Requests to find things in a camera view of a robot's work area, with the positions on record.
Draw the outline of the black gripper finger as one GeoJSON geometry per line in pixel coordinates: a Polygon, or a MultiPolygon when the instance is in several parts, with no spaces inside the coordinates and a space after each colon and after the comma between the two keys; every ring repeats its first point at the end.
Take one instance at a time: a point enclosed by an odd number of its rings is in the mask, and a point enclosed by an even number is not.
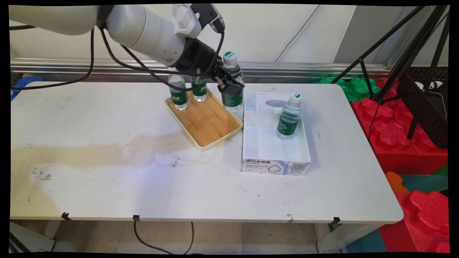
{"type": "Polygon", "coordinates": [[[218,91],[226,95],[240,93],[245,85],[235,80],[231,75],[216,75],[214,80],[217,82],[218,91]]]}
{"type": "Polygon", "coordinates": [[[223,64],[216,64],[214,68],[214,80],[215,81],[231,81],[233,77],[225,69],[223,64]]]}

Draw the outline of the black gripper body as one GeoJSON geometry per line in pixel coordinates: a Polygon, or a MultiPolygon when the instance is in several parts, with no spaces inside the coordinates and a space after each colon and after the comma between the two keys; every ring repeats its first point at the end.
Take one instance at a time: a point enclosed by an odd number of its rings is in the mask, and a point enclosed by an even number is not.
{"type": "Polygon", "coordinates": [[[220,68],[216,60],[218,54],[198,39],[178,38],[168,46],[168,54],[172,59],[168,72],[170,75],[202,76],[204,78],[220,76],[220,68]]]}

